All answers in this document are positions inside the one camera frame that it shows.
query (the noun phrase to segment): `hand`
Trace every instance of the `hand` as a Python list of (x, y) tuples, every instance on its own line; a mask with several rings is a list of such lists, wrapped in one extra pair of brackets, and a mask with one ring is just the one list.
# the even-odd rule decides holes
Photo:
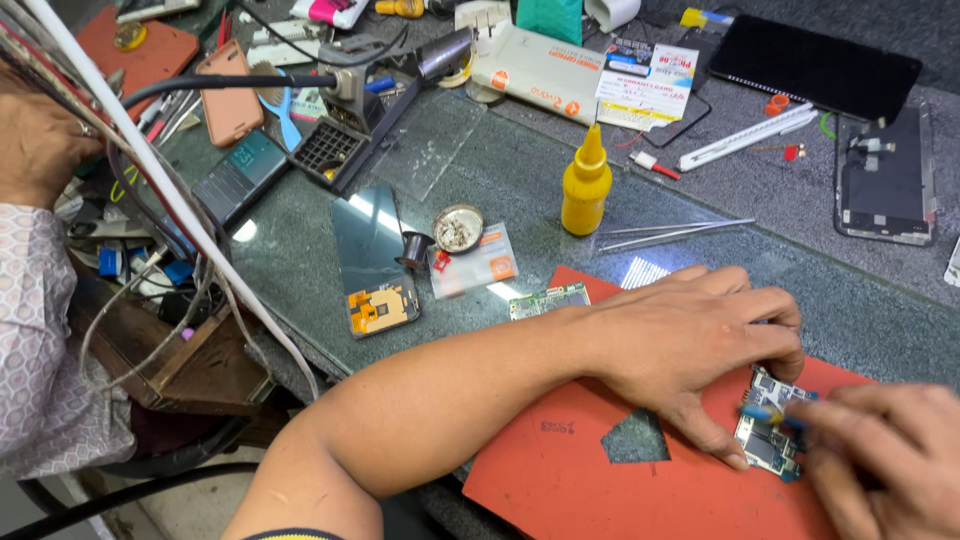
[(53, 209), (73, 171), (101, 151), (76, 116), (0, 69), (0, 203)]
[(609, 298), (588, 318), (588, 335), (608, 352), (592, 375), (735, 469), (749, 468), (743, 448), (704, 411), (703, 389), (756, 362), (786, 381), (804, 368), (793, 297), (777, 287), (752, 289), (738, 266), (690, 266)]
[[(787, 413), (812, 428), (806, 476), (843, 540), (960, 538), (960, 401), (943, 386), (868, 384)], [(856, 464), (884, 484), (869, 491)]]

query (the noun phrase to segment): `pink phone case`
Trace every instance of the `pink phone case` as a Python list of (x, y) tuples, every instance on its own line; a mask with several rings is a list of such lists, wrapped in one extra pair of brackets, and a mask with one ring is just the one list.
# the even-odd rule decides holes
[[(232, 39), (197, 66), (198, 75), (250, 75), (247, 58)], [(201, 90), (210, 142), (229, 146), (263, 125), (263, 109), (253, 88)]]

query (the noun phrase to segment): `black phone screen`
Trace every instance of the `black phone screen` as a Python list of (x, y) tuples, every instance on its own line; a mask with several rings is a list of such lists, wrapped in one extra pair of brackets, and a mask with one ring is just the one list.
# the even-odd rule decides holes
[(903, 55), (739, 15), (710, 71), (823, 109), (893, 122), (923, 66)]

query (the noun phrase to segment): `red pad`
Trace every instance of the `red pad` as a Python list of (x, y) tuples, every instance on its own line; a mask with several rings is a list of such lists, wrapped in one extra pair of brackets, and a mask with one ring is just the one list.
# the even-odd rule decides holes
[[(156, 21), (144, 22), (147, 37), (129, 53), (113, 45), (117, 32), (116, 8), (111, 4), (87, 24), (77, 41), (97, 67), (108, 77), (121, 67), (126, 71), (123, 95), (129, 96), (143, 86), (176, 77), (200, 51), (200, 41), (186, 32)], [(156, 98), (145, 99), (128, 113), (135, 122)]]
[[(622, 290), (563, 266), (550, 286), (574, 282), (587, 285), (592, 303)], [(751, 376), (750, 368), (731, 372), (704, 392), (707, 413), (731, 432)], [(826, 395), (866, 382), (808, 357), (797, 384)], [(557, 388), (480, 451), (464, 495), (538, 540), (835, 538), (807, 481), (784, 483), (757, 468), (737, 473), (665, 424), (669, 461), (611, 464), (600, 440), (632, 410), (597, 380)], [(556, 429), (571, 424), (572, 433)]]

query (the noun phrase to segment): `green circuit board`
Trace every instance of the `green circuit board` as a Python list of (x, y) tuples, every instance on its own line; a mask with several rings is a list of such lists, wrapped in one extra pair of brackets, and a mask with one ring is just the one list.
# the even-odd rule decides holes
[(583, 282), (578, 282), (511, 300), (510, 319), (516, 321), (561, 307), (589, 305), (590, 297), (587, 295), (587, 287)]

